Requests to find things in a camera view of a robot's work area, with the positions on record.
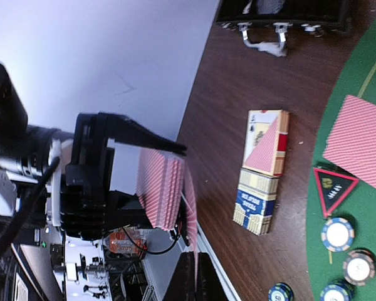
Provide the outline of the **pink backed card deck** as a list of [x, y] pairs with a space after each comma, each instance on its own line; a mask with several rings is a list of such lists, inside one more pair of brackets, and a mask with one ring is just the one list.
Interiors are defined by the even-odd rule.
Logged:
[[174, 228], [185, 171], [183, 157], [155, 149], [140, 151], [136, 195], [153, 228]]

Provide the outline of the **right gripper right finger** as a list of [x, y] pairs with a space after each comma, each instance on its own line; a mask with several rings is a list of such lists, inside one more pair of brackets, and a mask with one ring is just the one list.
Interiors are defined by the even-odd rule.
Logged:
[[211, 257], [207, 253], [198, 254], [196, 300], [227, 301]]

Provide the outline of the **blue green chip stack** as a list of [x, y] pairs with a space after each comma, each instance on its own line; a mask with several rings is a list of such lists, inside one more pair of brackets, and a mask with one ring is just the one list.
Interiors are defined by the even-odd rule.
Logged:
[[283, 282], [274, 284], [268, 292], [269, 301], [294, 301], [292, 288]]

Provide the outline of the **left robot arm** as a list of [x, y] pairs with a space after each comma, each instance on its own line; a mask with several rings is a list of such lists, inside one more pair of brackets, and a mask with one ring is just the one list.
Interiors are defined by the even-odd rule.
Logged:
[[10, 76], [0, 64], [0, 259], [23, 228], [51, 222], [63, 234], [99, 240], [126, 225], [149, 226], [135, 195], [112, 191], [115, 151], [108, 141], [185, 156], [186, 146], [126, 115], [79, 114], [75, 131], [31, 125]]

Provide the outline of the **red black 100 chip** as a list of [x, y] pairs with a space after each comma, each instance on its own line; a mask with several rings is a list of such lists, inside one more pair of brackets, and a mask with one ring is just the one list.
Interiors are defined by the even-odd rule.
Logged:
[[355, 286], [365, 286], [375, 277], [375, 257], [371, 251], [356, 249], [348, 253], [343, 262], [345, 280]]

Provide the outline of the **blue pink chips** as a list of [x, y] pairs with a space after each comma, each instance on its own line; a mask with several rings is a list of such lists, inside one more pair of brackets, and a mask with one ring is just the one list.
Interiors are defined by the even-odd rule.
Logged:
[[355, 239], [355, 230], [345, 218], [329, 219], [321, 230], [321, 240], [325, 248], [331, 252], [347, 251]]

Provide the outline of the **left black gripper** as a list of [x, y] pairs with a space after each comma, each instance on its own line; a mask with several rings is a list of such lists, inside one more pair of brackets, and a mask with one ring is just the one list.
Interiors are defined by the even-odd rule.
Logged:
[[79, 114], [72, 138], [53, 137], [60, 164], [51, 178], [51, 221], [68, 236], [99, 240], [104, 231], [117, 228], [153, 228], [136, 194], [108, 192], [114, 156], [108, 139], [182, 156], [187, 151], [185, 145], [153, 133], [129, 116]]

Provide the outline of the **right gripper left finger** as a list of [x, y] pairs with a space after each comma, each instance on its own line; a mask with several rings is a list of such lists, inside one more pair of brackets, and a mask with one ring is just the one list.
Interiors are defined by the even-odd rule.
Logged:
[[196, 299], [194, 253], [181, 253], [163, 301], [194, 301]]

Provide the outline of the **pink cards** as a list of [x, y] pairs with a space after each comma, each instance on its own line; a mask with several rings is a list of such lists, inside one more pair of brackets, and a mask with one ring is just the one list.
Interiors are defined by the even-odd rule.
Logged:
[[376, 189], [376, 105], [348, 95], [326, 140], [323, 158]]

